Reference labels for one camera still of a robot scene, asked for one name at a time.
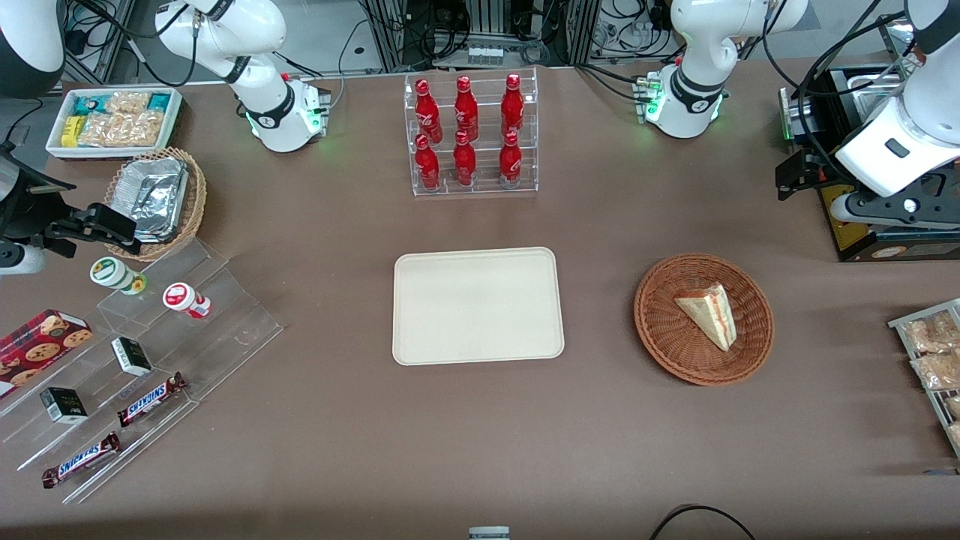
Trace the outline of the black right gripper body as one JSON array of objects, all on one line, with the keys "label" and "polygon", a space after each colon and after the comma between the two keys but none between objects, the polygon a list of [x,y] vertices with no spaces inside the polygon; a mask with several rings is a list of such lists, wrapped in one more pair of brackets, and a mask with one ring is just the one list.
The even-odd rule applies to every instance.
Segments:
[{"label": "black right gripper body", "polygon": [[42,202],[31,209],[31,235],[28,246],[52,251],[57,255],[74,255],[74,242],[99,242],[92,226],[92,209],[73,208],[66,204]]}]

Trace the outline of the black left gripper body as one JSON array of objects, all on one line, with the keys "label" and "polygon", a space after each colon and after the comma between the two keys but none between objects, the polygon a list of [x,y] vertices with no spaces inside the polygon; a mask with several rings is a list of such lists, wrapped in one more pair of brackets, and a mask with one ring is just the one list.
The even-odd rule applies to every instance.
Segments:
[{"label": "black left gripper body", "polygon": [[802,148],[801,189],[822,191],[829,187],[853,188],[853,178],[837,164],[833,157],[824,157],[815,149]]}]

